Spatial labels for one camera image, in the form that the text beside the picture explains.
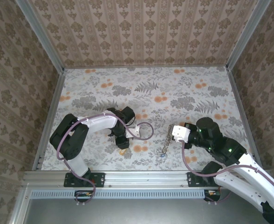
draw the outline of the purple cable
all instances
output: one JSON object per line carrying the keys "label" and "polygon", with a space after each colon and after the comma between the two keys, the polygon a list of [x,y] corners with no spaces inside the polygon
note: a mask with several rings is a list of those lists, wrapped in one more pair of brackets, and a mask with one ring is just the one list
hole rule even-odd
{"label": "purple cable", "polygon": [[200,174],[200,173],[197,173],[189,167],[189,165],[187,164],[187,162],[185,160],[185,143],[184,142],[183,142],[183,145],[182,145],[182,156],[183,156],[183,161],[184,161],[185,166],[188,168],[188,170],[191,173],[193,173],[194,175],[197,175],[197,176],[210,177],[210,176],[216,176],[216,175],[222,174],[222,173],[224,173],[228,170],[234,169],[234,168],[249,168],[249,169],[253,169],[255,172],[258,172],[260,175],[262,175],[267,181],[269,181],[274,186],[274,182],[271,179],[269,179],[268,176],[266,176],[263,172],[261,172],[257,168],[251,167],[249,165],[235,165],[235,166],[225,168],[225,169],[223,169],[219,172],[213,173],[213,174]]}
{"label": "purple cable", "polygon": [[77,177],[77,178],[79,178],[79,179],[81,179],[81,180],[87,181],[88,183],[90,183],[90,184],[92,185],[92,187],[93,187],[93,192],[92,192],[92,195],[90,196],[90,198],[86,201],[86,203],[88,203],[88,202],[94,197],[94,195],[95,195],[95,193],[96,193],[96,186],[95,186],[95,184],[94,184],[92,181],[90,181],[90,180],[88,180],[88,179],[86,179],[86,178],[83,178],[83,177],[80,177],[79,175],[77,175],[77,174],[71,169],[71,167],[69,166],[68,162],[67,162],[63,157],[62,157],[62,158],[59,157],[59,152],[60,152],[60,150],[61,150],[62,144],[63,144],[63,142],[65,141],[67,135],[74,129],[75,126],[77,126],[79,123],[81,123],[81,122],[83,122],[83,121],[86,121],[87,119],[92,119],[92,118],[97,118],[97,117],[105,117],[105,116],[111,116],[111,117],[114,117],[114,118],[118,119],[118,120],[123,124],[124,128],[125,128],[125,129],[134,137],[134,138],[136,138],[136,139],[138,139],[138,140],[143,140],[143,141],[145,141],[145,140],[150,139],[150,138],[154,135],[154,128],[153,128],[153,126],[152,126],[150,123],[148,123],[148,122],[141,122],[141,123],[137,124],[137,126],[142,125],[142,124],[148,124],[148,125],[151,127],[152,133],[151,133],[151,135],[150,135],[148,138],[145,138],[145,139],[142,139],[142,138],[140,138],[140,137],[137,137],[136,135],[134,135],[134,134],[129,130],[129,128],[127,127],[127,125],[126,125],[118,116],[116,116],[116,115],[114,115],[114,114],[110,114],[110,113],[98,114],[98,115],[90,116],[90,117],[88,117],[88,118],[83,118],[83,119],[81,119],[81,120],[75,122],[75,123],[66,131],[66,133],[65,133],[64,136],[62,137],[62,140],[61,140],[61,142],[59,143],[59,145],[58,145],[58,147],[57,147],[57,150],[56,150],[56,157],[57,157],[58,160],[64,160],[64,161],[63,161],[64,164],[66,164],[66,166],[68,167],[68,169],[71,171],[71,173],[72,173],[75,177]]}
{"label": "purple cable", "polygon": [[207,197],[207,196],[205,196],[205,198],[207,198],[208,200],[211,200],[210,202],[213,202],[213,203],[221,203],[221,202],[224,202],[224,201],[226,201],[229,197],[230,197],[230,195],[231,195],[231,191],[228,193],[228,195],[225,197],[225,198],[223,198],[223,199],[221,199],[221,200],[219,200],[219,201],[217,201],[217,202],[215,202],[213,199],[211,199],[210,197]]}

